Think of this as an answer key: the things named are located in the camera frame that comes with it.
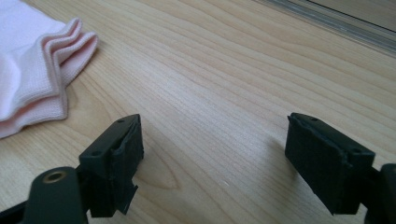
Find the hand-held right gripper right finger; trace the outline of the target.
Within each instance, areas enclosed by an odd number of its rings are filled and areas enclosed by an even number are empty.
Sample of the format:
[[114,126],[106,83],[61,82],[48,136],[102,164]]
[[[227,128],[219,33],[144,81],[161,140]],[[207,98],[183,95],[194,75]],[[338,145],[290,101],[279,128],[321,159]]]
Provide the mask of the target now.
[[285,156],[331,214],[355,214],[375,153],[324,121],[288,116]]

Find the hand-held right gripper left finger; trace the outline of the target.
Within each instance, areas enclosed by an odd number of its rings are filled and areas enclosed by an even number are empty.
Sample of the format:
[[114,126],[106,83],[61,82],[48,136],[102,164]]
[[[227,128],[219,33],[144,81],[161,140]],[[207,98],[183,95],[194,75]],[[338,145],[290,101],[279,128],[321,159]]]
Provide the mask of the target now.
[[138,114],[114,121],[78,157],[83,207],[92,217],[126,214],[137,191],[133,182],[144,158]]

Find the pink socks pair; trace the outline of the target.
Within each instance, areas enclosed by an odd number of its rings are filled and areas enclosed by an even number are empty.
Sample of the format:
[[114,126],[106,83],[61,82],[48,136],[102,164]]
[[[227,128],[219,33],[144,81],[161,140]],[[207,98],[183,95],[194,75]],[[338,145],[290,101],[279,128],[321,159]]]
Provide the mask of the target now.
[[56,21],[22,0],[0,0],[0,139],[65,119],[66,87],[98,44],[79,18]]

